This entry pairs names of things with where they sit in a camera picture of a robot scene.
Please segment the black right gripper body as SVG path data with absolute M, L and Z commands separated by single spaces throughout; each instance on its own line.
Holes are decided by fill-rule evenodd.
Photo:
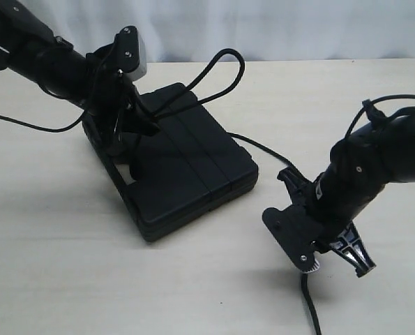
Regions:
M 306 214 L 324 228 L 312 244 L 317 251 L 329 251 L 329 243 L 353 221 L 354 210 L 345 204 L 343 186 L 338 184 L 333 172 L 322 172 L 311 182 L 307 202 L 302 206 Z

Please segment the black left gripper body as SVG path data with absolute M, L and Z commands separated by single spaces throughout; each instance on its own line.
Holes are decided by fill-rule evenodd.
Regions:
M 95 95 L 82 127 L 91 144 L 105 151 L 108 130 L 118 111 L 123 111 L 126 96 L 136 95 L 133 82 L 116 65 L 116 56 L 107 56 L 96 82 Z

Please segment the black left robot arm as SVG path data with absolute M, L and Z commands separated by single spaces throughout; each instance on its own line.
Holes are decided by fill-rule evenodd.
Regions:
M 82 55 L 19 1 L 0 1 L 0 71 L 10 69 L 47 95 L 82 109 L 74 122 L 60 128 L 0 115 L 1 120 L 46 133 L 92 121 L 102 146 L 119 154 L 124 133 L 153 136 L 160 130 L 134 85 L 145 76 L 146 65 L 144 41 L 134 26 L 121 28 L 111 43 Z

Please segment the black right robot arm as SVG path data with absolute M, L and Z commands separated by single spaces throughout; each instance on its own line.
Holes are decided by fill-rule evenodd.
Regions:
M 329 166 L 314 181 L 293 167 L 278 174 L 292 203 L 267 226 L 304 274 L 319 269 L 316 253 L 329 251 L 358 277 L 374 269 L 354 219 L 387 184 L 415 182 L 415 106 L 386 116 L 366 100 L 363 112 L 369 122 L 332 147 Z

